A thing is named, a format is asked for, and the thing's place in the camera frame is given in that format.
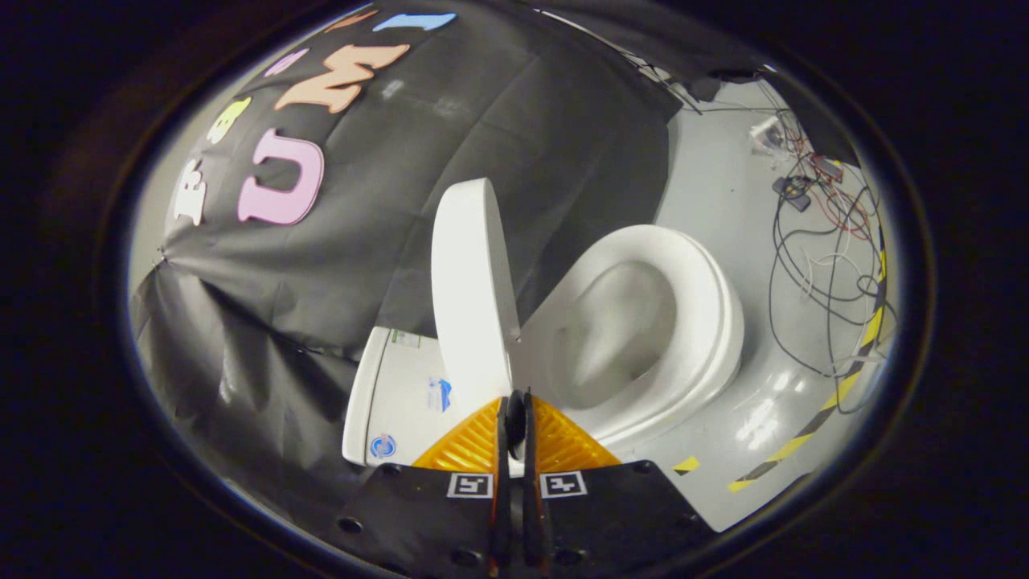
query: gray floor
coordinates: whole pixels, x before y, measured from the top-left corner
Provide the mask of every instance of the gray floor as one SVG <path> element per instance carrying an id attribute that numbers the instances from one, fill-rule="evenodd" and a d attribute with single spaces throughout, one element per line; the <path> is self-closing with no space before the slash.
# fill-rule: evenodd
<path id="1" fill-rule="evenodd" d="M 756 83 L 726 84 L 717 100 L 722 103 L 711 103 L 707 108 L 769 106 Z M 735 381 L 702 412 L 636 450 L 636 458 L 657 462 L 716 531 L 738 522 L 799 476 L 833 457 L 861 418 L 860 412 L 847 417 L 833 413 L 813 436 L 788 454 L 794 436 L 833 399 L 836 383 L 787 358 L 771 333 L 768 292 L 775 255 L 772 222 L 778 201 L 772 182 L 784 175 L 792 162 L 775 164 L 771 156 L 751 151 L 748 130 L 768 115 L 736 110 L 704 115 L 686 108 L 680 111 L 669 124 L 672 172 L 657 219 L 658 224 L 682 230 L 711 251 L 737 288 L 746 320 L 741 367 Z M 860 187 L 858 178 L 846 173 L 841 188 L 856 193 Z M 814 201 L 803 213 L 785 208 L 782 221 L 784 230 L 831 227 Z M 833 252 L 836 240 L 835 234 L 799 237 L 796 243 L 792 239 L 788 243 L 794 254 L 802 254 L 803 247 L 818 259 Z M 856 261 L 862 273 L 873 273 L 872 252 L 866 244 L 852 240 L 845 254 Z M 816 282 L 826 286 L 829 267 L 813 268 Z M 853 267 L 841 260 L 836 291 L 850 293 L 848 289 L 854 287 L 856 278 Z M 871 299 L 841 307 L 841 312 L 860 320 L 867 314 L 865 307 L 872 307 Z M 781 266 L 772 289 L 772 311 L 776 330 L 787 348 L 802 360 L 829 372 L 825 313 L 807 299 Z M 886 332 L 891 324 L 889 321 L 884 325 Z M 850 356 L 862 334 L 861 328 L 833 321 L 837 356 Z M 876 367 L 865 368 L 843 398 L 844 408 L 856 406 L 867 385 L 875 384 Z M 733 485 L 776 454 L 788 457 L 753 482 Z M 690 461 L 688 473 L 674 470 L 689 459 L 695 461 Z"/>

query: letter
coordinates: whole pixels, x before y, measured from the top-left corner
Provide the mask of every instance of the letter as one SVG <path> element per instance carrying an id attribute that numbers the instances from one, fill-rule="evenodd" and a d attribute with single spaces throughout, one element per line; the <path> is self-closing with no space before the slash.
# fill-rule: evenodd
<path id="1" fill-rule="evenodd" d="M 186 162 L 182 170 L 182 176 L 175 187 L 175 218 L 186 215 L 192 218 L 193 226 L 200 224 L 201 213 L 204 211 L 204 195 L 207 193 L 207 183 L 202 179 L 197 166 L 200 159 L 194 158 Z"/>
<path id="2" fill-rule="evenodd" d="M 422 30 L 434 30 L 445 26 L 454 20 L 457 14 L 397 14 L 390 20 L 371 29 L 371 32 L 379 32 L 387 28 L 421 28 Z"/>
<path id="3" fill-rule="evenodd" d="M 241 221 L 250 217 L 279 223 L 293 224 L 304 218 L 315 203 L 318 187 L 325 171 L 325 158 L 318 145 L 300 140 L 279 137 L 269 129 L 254 148 L 254 165 L 268 157 L 285 158 L 300 166 L 300 176 L 291 190 L 278 190 L 257 184 L 253 175 L 247 177 L 240 191 L 238 214 Z"/>
<path id="4" fill-rule="evenodd" d="M 410 47 L 410 44 L 398 46 L 354 46 L 348 44 L 325 59 L 325 66 L 329 68 L 329 72 L 290 86 L 279 98 L 279 102 L 275 103 L 275 109 L 281 110 L 282 107 L 294 103 L 310 103 L 326 105 L 328 111 L 332 113 L 340 112 L 357 98 L 361 87 L 335 88 L 334 86 L 371 78 L 375 74 L 360 65 L 366 64 L 372 68 L 388 66 L 400 58 L 400 55 L 406 52 Z"/>
<path id="5" fill-rule="evenodd" d="M 268 78 L 269 76 L 275 76 L 276 74 L 279 74 L 283 70 L 286 70 L 287 68 L 292 66 L 294 62 L 300 60 L 300 57 L 308 53 L 308 50 L 310 49 L 311 48 L 304 48 L 303 50 L 296 50 L 295 52 L 290 52 L 282 57 L 281 59 L 279 59 L 278 62 L 273 64 L 271 67 L 269 67 L 267 71 L 264 71 L 264 78 Z"/>
<path id="6" fill-rule="evenodd" d="M 211 125 L 211 130 L 207 132 L 207 140 L 211 141 L 211 144 L 217 144 L 218 141 L 225 137 L 228 130 L 233 128 L 233 123 L 236 119 L 243 114 L 243 111 L 247 109 L 250 105 L 250 101 L 253 100 L 250 97 L 243 99 L 242 101 L 236 101 L 228 105 L 225 110 L 218 115 L 218 118 L 214 120 L 214 124 Z"/>
<path id="7" fill-rule="evenodd" d="M 363 14 L 359 14 L 359 15 L 356 15 L 356 16 L 350 16 L 350 17 L 343 19 L 342 21 L 340 21 L 340 22 L 333 24 L 332 26 L 326 28 L 325 31 L 322 32 L 322 34 L 325 34 L 325 32 L 331 32 L 331 31 L 333 31 L 333 30 L 335 30 L 338 28 L 343 28 L 345 26 L 350 26 L 352 24 L 357 24 L 357 23 L 361 22 L 362 20 L 364 20 L 364 19 L 366 19 L 368 16 L 374 16 L 374 15 L 376 15 L 378 13 L 379 13 L 379 10 L 371 10 L 370 12 L 365 12 Z"/>

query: electronic component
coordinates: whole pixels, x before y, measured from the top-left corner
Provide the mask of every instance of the electronic component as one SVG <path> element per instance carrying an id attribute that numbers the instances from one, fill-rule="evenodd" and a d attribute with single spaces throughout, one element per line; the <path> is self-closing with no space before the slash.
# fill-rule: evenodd
<path id="1" fill-rule="evenodd" d="M 812 159 L 815 168 L 824 173 L 827 178 L 833 181 L 843 180 L 843 167 L 825 158 L 821 154 L 812 156 Z"/>
<path id="2" fill-rule="evenodd" d="M 804 212 L 811 205 L 811 197 L 807 190 L 811 186 L 811 179 L 807 177 L 779 177 L 772 183 L 772 189 L 779 193 L 797 211 Z"/>

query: toilet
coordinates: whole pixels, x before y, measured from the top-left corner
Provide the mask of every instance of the toilet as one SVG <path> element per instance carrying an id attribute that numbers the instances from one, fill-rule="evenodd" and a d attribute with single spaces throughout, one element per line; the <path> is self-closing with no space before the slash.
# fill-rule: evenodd
<path id="1" fill-rule="evenodd" d="M 710 402 L 739 366 L 740 300 L 711 254 L 671 228 L 638 224 L 603 237 L 520 324 L 493 186 L 464 181 L 436 210 L 431 281 L 437 340 L 415 337 L 414 347 L 379 328 L 368 340 L 344 425 L 348 461 L 410 465 L 514 390 L 633 460 L 638 445 Z M 441 382 L 443 412 L 424 402 Z M 512 459 L 511 474 L 522 471 Z"/>
<path id="2" fill-rule="evenodd" d="M 591 246 L 522 327 L 517 385 L 616 457 L 704 407 L 743 345 L 732 284 L 697 241 L 651 224 Z"/>

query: black fabric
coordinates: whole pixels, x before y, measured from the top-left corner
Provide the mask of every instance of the black fabric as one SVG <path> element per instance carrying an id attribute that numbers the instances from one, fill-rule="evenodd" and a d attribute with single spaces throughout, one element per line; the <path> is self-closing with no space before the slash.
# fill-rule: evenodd
<path id="1" fill-rule="evenodd" d="M 764 61 L 752 48 L 653 0 L 516 0 L 582 26 L 631 50 L 678 80 L 691 97 L 713 100 L 722 82 L 758 77 Z M 812 148 L 859 165 L 836 121 L 801 91 L 776 74 L 764 74 L 796 113 Z"/>
<path id="2" fill-rule="evenodd" d="M 850 139 L 840 130 L 839 123 L 823 113 L 815 106 L 815 103 L 811 102 L 811 99 L 785 78 L 770 74 L 766 79 L 789 104 L 790 110 L 796 114 L 796 119 L 804 126 L 804 133 L 811 141 L 811 148 L 815 152 L 829 158 L 860 166 L 854 147 L 850 144 Z"/>
<path id="3" fill-rule="evenodd" d="M 652 222 L 679 107 L 620 56 L 525 6 L 372 8 L 375 17 L 299 42 L 308 55 L 236 96 L 253 99 L 247 114 L 217 144 L 192 149 L 207 183 L 203 222 L 170 216 L 166 261 L 133 298 L 151 389 L 183 440 L 220 477 L 326 541 L 363 470 L 340 450 L 353 354 L 376 325 L 435 334 L 429 256 L 442 192 L 493 181 L 524 321 L 581 250 Z M 395 13 L 448 11 L 457 19 L 436 30 L 371 31 Z M 411 49 L 343 112 L 273 110 L 335 49 L 399 43 Z M 270 128 L 317 143 L 325 157 L 318 196 L 292 225 L 237 216 L 247 176 L 283 189 L 297 178 L 287 161 L 253 164 Z"/>
<path id="4" fill-rule="evenodd" d="M 715 79 L 750 80 L 760 66 L 745 44 L 650 0 L 518 0 L 567 19 L 666 70 L 696 99 Z"/>

